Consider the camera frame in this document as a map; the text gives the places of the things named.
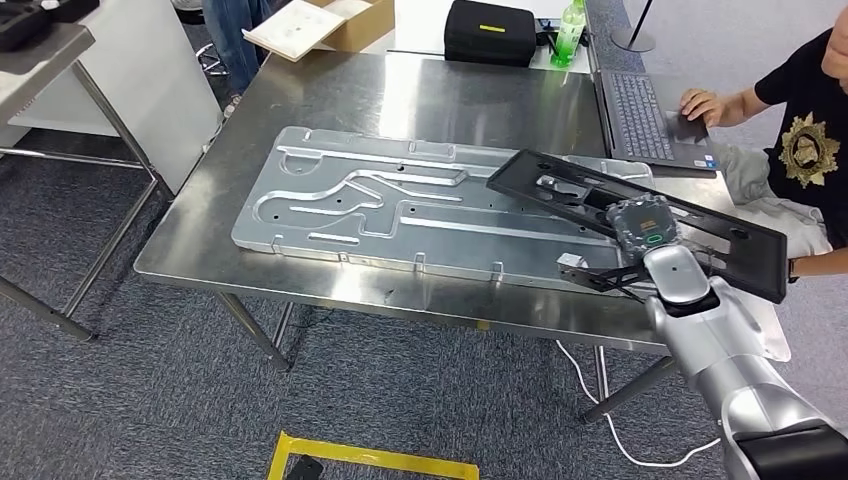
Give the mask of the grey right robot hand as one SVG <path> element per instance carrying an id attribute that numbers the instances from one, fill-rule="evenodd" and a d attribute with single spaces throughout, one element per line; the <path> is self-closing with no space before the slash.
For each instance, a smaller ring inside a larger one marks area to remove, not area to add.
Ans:
<path id="1" fill-rule="evenodd" d="M 607 208 L 605 218 L 628 265 L 640 264 L 648 252 L 680 240 L 677 221 L 664 195 L 646 193 L 621 200 Z"/>

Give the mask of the person's hand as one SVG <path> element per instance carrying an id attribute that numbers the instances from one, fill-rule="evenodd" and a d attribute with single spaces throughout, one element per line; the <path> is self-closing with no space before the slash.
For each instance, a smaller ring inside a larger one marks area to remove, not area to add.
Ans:
<path id="1" fill-rule="evenodd" d="M 704 89 L 688 89 L 680 99 L 680 114 L 688 121 L 700 119 L 708 128 L 721 123 L 725 109 L 725 101 L 721 97 Z"/>

